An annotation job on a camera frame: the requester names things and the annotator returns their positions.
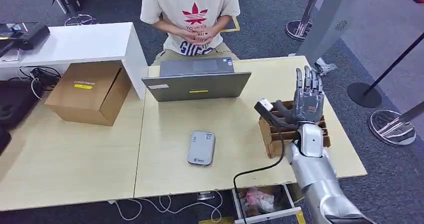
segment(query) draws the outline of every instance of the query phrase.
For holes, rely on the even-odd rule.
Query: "black cable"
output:
[[[272,165],[269,165],[269,166],[266,166],[266,167],[263,167],[263,168],[253,169],[253,170],[250,170],[250,171],[239,173],[239,174],[235,175],[233,180],[232,180],[232,182],[234,184],[235,194],[237,195],[238,205],[240,206],[240,212],[241,212],[241,215],[243,216],[244,224],[248,224],[248,223],[246,222],[246,217],[245,217],[245,213],[243,211],[242,202],[240,201],[239,190],[237,189],[237,185],[236,185],[236,178],[241,176],[241,175],[244,175],[244,174],[255,173],[255,172],[259,172],[259,171],[263,171],[263,170],[266,170],[266,169],[273,168],[273,167],[277,166],[283,160],[283,157],[284,157],[284,141],[283,141],[283,135],[281,133],[280,128],[278,128],[278,133],[279,133],[279,136],[280,136],[280,139],[281,139],[281,145],[282,145],[281,156],[278,159],[278,161],[275,162]]]
[[[0,49],[0,57],[2,57],[3,55],[7,54],[13,48],[13,46],[15,45],[15,43],[16,43],[16,41],[12,41],[8,45],[6,45],[2,49]]]
[[[33,69],[28,74],[22,71],[22,68]],[[55,68],[46,66],[25,66],[19,67],[18,70],[25,77],[14,77],[9,79],[9,81],[15,79],[33,81],[35,79],[37,83],[41,84],[41,89],[44,91],[52,91],[62,77],[61,74]]]

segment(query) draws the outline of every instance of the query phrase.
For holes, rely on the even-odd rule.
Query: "floor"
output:
[[[50,26],[62,25],[66,17],[51,0],[1,0],[0,22],[44,21]],[[286,36],[285,24],[299,19],[306,0],[239,0],[241,31],[225,33],[228,46],[242,59],[287,56],[296,52],[300,43]],[[133,21],[148,59],[161,50],[166,36],[139,20],[139,0],[87,0],[84,12],[99,23]],[[367,119],[376,109],[355,105],[347,97],[346,88],[352,82],[371,83],[423,31],[422,4],[408,0],[360,0],[357,4],[357,25],[323,56],[338,69],[324,77],[324,90],[363,165],[365,177],[342,179],[346,196],[367,216],[379,224],[424,223],[424,143],[421,139],[408,147],[388,146],[375,138],[367,127]],[[423,59],[423,44],[396,68],[395,75],[378,87],[383,96],[380,108],[404,111],[423,100],[424,92],[409,92],[408,86],[418,84],[424,75],[419,62]],[[394,78],[401,85],[393,85]],[[234,215],[229,193],[224,192],[224,216]],[[175,196],[177,209],[195,200],[195,195]],[[137,213],[134,203],[120,202],[124,215]],[[307,223],[308,209],[302,204]],[[178,215],[159,214],[146,204],[141,216],[123,221],[116,207],[107,202],[0,212],[0,223],[140,223],[195,224],[208,219],[210,209],[196,207]],[[267,224],[296,223],[280,219]]]
[[[318,0],[317,9],[322,1]],[[424,3],[413,0],[357,0],[353,7],[353,25],[342,40],[377,79],[424,32],[423,8]],[[424,79],[423,54],[424,42],[421,42],[380,83],[400,112],[424,100],[424,92],[413,90]],[[424,115],[413,123],[424,136]]]

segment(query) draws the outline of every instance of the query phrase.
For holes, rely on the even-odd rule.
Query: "robotic finger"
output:
[[[315,92],[315,91],[318,90],[317,73],[315,73],[314,71],[312,71],[311,74],[312,74],[311,89]]]
[[[304,85],[302,83],[302,71],[297,68],[296,69],[296,89],[302,88]]]
[[[321,76],[318,75],[318,93],[323,93],[323,80]]]
[[[304,80],[304,89],[308,90],[311,86],[311,69],[308,66],[305,66],[305,80]]]

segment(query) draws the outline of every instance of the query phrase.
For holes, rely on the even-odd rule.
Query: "silver stanchion base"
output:
[[[293,39],[297,39],[297,40],[305,40],[308,32],[311,30],[312,28],[312,24],[310,22],[307,23],[306,29],[304,31],[304,33],[299,34],[298,29],[299,29],[299,24],[301,23],[300,20],[295,20],[295,21],[290,21],[286,26],[285,26],[285,32],[286,34]]]
[[[400,116],[390,110],[378,110],[371,115],[368,125],[374,135],[389,145],[409,145],[415,141],[417,134],[411,122],[401,121]]]
[[[95,18],[93,18],[91,15],[88,14],[78,14],[75,17],[68,18],[65,21],[65,26],[71,26],[71,25],[88,25],[93,24],[95,21]]]
[[[215,196],[212,192],[201,192],[197,194],[197,200],[198,201],[205,201],[209,199],[214,199]]]

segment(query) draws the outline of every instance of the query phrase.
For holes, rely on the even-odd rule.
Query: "laptop lid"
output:
[[[242,93],[250,72],[142,78],[158,102],[234,98]]]
[[[162,61],[159,77],[193,74],[234,73],[230,57],[191,58]]]

